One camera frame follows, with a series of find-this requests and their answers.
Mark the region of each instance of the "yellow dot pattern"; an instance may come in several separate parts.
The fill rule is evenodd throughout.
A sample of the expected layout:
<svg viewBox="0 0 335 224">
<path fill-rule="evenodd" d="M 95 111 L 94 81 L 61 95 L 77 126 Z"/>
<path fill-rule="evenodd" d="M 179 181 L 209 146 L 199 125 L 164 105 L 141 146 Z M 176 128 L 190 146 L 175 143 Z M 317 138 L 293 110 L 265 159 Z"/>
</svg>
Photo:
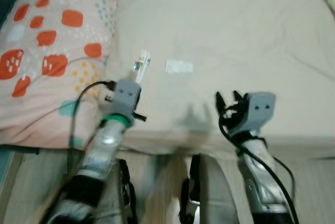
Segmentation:
<svg viewBox="0 0 335 224">
<path fill-rule="evenodd" d="M 87 61 L 83 61 L 81 66 L 84 70 L 72 72 L 73 76 L 79 78 L 79 83 L 74 88 L 77 93 L 81 92 L 90 84 L 97 82 L 100 78 L 100 75 L 95 71 L 96 66 L 94 64 L 89 64 Z M 93 87 L 85 93 L 86 97 L 91 96 L 92 98 L 99 98 L 99 95 L 100 91 L 98 87 Z"/>
</svg>

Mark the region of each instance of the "pink pillowcase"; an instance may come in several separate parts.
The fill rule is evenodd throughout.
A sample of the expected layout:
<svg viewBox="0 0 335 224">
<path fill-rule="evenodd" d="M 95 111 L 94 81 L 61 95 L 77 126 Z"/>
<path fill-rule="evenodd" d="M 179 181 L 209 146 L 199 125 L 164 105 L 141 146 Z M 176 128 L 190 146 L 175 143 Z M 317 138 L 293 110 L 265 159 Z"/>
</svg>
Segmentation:
<svg viewBox="0 0 335 224">
<path fill-rule="evenodd" d="M 67 148 L 79 93 L 104 70 L 117 0 L 17 0 L 0 31 L 0 144 Z M 77 147 L 95 125 L 98 89 L 77 120 Z"/>
</svg>

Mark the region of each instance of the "white bedsheet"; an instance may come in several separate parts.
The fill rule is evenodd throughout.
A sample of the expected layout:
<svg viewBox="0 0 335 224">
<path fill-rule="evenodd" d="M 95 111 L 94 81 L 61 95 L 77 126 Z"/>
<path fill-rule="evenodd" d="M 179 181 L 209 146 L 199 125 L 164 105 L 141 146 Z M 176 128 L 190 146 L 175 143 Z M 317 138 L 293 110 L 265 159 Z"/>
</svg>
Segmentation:
<svg viewBox="0 0 335 224">
<path fill-rule="evenodd" d="M 152 56 L 138 106 L 148 121 L 126 146 L 225 148 L 214 95 L 231 102 L 234 89 L 276 94 L 262 131 L 270 144 L 334 145 L 335 22 L 324 0 L 120 0 L 118 15 L 106 76 L 125 76 L 143 49 Z M 189 61 L 194 72 L 167 74 L 166 60 Z"/>
</svg>

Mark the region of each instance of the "red spot pattern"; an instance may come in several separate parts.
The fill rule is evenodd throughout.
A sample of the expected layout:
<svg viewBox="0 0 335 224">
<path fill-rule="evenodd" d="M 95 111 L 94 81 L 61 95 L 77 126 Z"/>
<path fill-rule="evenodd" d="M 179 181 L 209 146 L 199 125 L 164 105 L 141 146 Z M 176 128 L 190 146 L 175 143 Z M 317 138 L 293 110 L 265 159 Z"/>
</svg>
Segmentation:
<svg viewBox="0 0 335 224">
<path fill-rule="evenodd" d="M 65 73 L 68 59 L 65 55 L 50 55 L 43 58 L 42 74 L 46 76 L 61 76 Z"/>
<path fill-rule="evenodd" d="M 28 9 L 29 4 L 23 4 L 21 7 L 19 7 L 14 15 L 14 21 L 21 21 L 23 18 L 25 18 Z"/>
<path fill-rule="evenodd" d="M 1 56 L 0 80 L 11 79 L 17 74 L 23 55 L 23 50 L 8 50 Z"/>
<path fill-rule="evenodd" d="M 43 8 L 45 6 L 47 6 L 49 4 L 50 0 L 38 0 L 36 3 L 35 3 L 35 6 L 37 8 Z"/>
<path fill-rule="evenodd" d="M 25 79 L 20 78 L 14 88 L 12 97 L 22 97 L 26 94 L 27 87 L 30 85 L 30 77 L 26 76 Z"/>
<path fill-rule="evenodd" d="M 34 16 L 30 21 L 30 27 L 32 29 L 41 28 L 43 25 L 43 19 L 44 19 L 43 16 Z"/>
<path fill-rule="evenodd" d="M 70 27 L 81 27 L 83 25 L 83 14 L 77 10 L 66 9 L 62 14 L 62 24 Z"/>
<path fill-rule="evenodd" d="M 84 48 L 85 54 L 90 58 L 98 58 L 102 55 L 102 47 L 100 43 L 89 43 Z"/>
<path fill-rule="evenodd" d="M 56 40 L 56 31 L 55 30 L 45 30 L 41 31 L 37 35 L 37 46 L 50 46 Z"/>
</svg>

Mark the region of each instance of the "gray gripper housing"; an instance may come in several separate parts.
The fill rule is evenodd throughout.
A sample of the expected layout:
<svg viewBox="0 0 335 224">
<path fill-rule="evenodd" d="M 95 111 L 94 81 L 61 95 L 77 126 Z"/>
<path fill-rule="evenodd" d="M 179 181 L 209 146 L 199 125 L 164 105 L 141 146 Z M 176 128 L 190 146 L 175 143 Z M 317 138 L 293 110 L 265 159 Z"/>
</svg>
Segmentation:
<svg viewBox="0 0 335 224">
<path fill-rule="evenodd" d="M 133 125 L 133 112 L 136 109 L 140 93 L 141 86 L 138 83 L 128 80 L 117 82 L 109 114 L 122 115 L 129 121 L 130 126 Z"/>
<path fill-rule="evenodd" d="M 244 131 L 260 132 L 261 127 L 270 121 L 274 113 L 276 96 L 270 92 L 255 92 L 247 95 L 248 111 L 241 122 L 228 134 L 234 135 Z"/>
</svg>

